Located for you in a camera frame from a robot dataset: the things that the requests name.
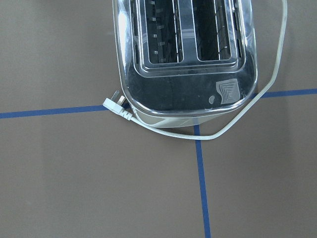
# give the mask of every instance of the floor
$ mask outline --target floor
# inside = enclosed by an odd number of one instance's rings
[[[281,4],[252,2],[260,88]],[[0,237],[317,237],[317,4],[288,2],[276,84],[200,142],[101,106],[120,88],[111,0],[1,0]]]

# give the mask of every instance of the shiny metal surface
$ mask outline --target shiny metal surface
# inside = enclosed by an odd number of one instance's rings
[[[257,82],[251,1],[210,0],[209,8],[195,0],[157,2],[113,0],[121,85],[131,106],[150,116],[184,118],[243,105]],[[212,49],[201,51],[202,38]],[[202,57],[200,51],[216,53]]]

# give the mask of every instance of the white power cord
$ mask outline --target white power cord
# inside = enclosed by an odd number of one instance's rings
[[[213,140],[224,134],[227,130],[229,130],[263,95],[266,93],[270,87],[274,84],[278,70],[280,67],[281,63],[281,57],[282,57],[282,51],[283,51],[283,44],[284,44],[284,38],[285,38],[285,31],[286,31],[286,24],[287,24],[287,0],[282,0],[283,3],[283,19],[282,19],[282,25],[281,25],[281,31],[280,31],[280,37],[279,37],[279,42],[278,42],[278,48],[277,48],[277,54],[276,54],[276,60],[275,60],[275,66],[274,66],[274,71],[272,74],[272,78],[269,81],[269,83],[259,92],[254,99],[249,102],[245,108],[242,109],[242,111],[231,121],[229,122],[223,129],[218,131],[217,133],[213,135],[186,135],[186,134],[179,134],[179,133],[173,133],[161,129],[157,129],[148,125],[143,124],[140,122],[137,118],[133,117],[133,115],[126,111],[122,107],[122,102],[121,103],[115,103],[111,99],[107,98],[103,105],[108,108],[110,111],[116,113],[117,115],[120,115],[127,120],[131,120],[135,122],[136,124],[149,129],[151,131],[154,131],[156,133],[162,134],[162,135],[167,135],[170,137],[176,137],[176,138],[181,138],[181,139],[189,139],[189,140]]]

